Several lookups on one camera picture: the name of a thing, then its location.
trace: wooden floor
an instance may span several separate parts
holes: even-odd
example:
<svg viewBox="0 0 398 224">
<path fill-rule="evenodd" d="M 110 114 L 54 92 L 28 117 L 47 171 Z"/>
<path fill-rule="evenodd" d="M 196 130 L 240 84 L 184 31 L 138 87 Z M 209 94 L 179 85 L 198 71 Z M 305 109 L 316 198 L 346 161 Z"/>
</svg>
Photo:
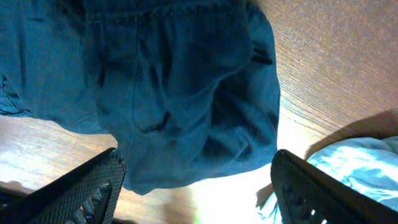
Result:
<svg viewBox="0 0 398 224">
<path fill-rule="evenodd" d="M 332 142 L 398 135 L 398 2 L 261 3 L 275 35 L 282 89 L 278 147 L 300 157 Z M 0 184 L 31 192 L 108 147 L 56 124 L 0 117 Z M 138 196 L 122 191 L 115 216 L 137 223 L 256 223 L 269 166 Z"/>
</svg>

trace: light blue cloth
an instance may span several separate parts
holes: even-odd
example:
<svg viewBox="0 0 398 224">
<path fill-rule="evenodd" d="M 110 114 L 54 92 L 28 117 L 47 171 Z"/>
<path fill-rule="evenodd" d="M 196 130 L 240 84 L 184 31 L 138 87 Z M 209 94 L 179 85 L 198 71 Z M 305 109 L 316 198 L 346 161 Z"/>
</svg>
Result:
<svg viewBox="0 0 398 224">
<path fill-rule="evenodd" d="M 314 153 L 308 162 L 346 186 L 398 211 L 398 136 L 336 142 Z M 283 223 L 275 193 L 259 213 L 264 223 Z"/>
</svg>

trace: denim jeans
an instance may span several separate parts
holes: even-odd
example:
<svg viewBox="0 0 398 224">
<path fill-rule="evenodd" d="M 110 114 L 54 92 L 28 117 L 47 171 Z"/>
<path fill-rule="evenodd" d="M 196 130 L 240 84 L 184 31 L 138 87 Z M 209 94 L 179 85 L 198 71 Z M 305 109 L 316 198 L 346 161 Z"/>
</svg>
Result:
<svg viewBox="0 0 398 224">
<path fill-rule="evenodd" d="M 0 114 L 112 134 L 127 189 L 238 174 L 276 152 L 274 38 L 248 2 L 1 1 L 0 17 Z"/>
</svg>

